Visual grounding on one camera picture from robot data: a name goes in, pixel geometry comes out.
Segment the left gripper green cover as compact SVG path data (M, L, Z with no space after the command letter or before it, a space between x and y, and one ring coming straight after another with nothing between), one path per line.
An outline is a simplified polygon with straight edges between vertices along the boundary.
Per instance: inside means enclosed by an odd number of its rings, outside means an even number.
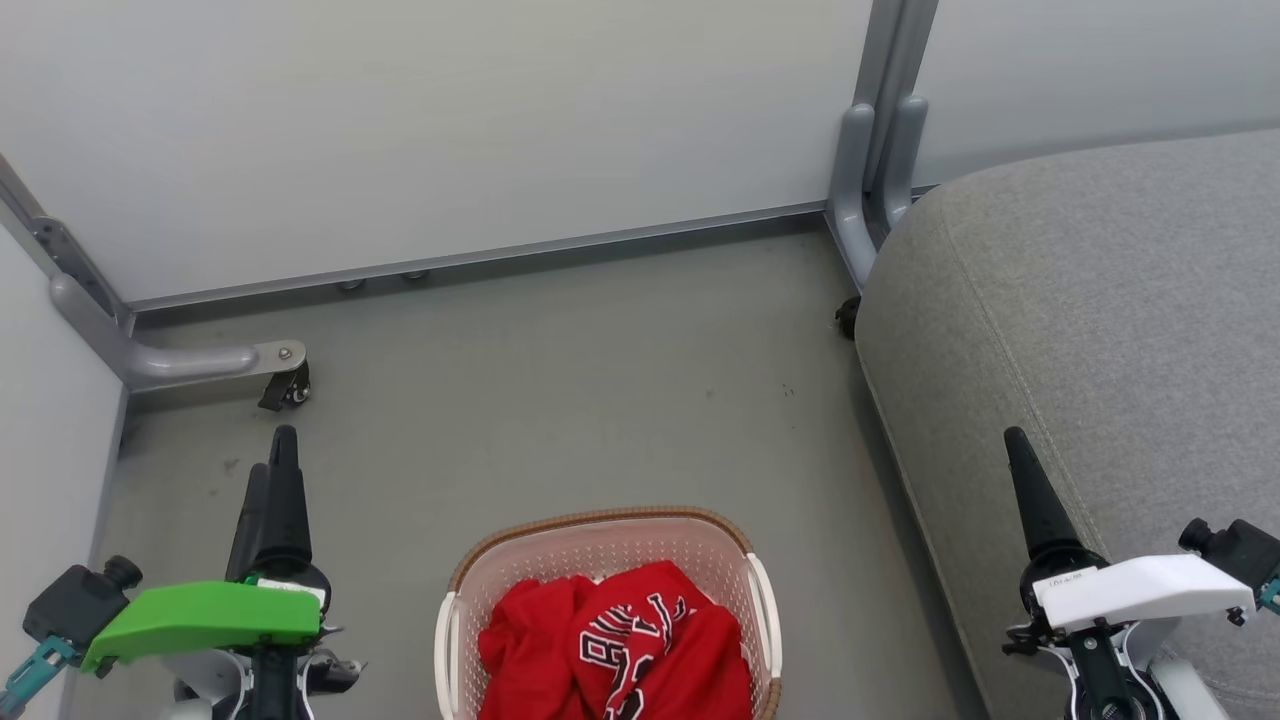
M264 562L303 568L252 570L261 529ZM174 676L166 719L312 719L312 697L332 691L332 587L312 559L298 436L279 425L268 462L250 473L228 582L142 591L92 641L82 669L104 676L161 660Z

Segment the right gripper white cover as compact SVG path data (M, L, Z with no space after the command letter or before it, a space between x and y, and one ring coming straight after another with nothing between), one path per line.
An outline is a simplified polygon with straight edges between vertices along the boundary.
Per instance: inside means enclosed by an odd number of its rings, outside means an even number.
M1084 547L1029 436L1004 432L1029 557ZM1184 553L1130 559L1032 582L1029 621L1006 630L1007 656L1068 679L1066 719L1225 719L1194 666L1161 659L1183 618L1222 612L1244 626L1256 612L1253 544L1188 544Z

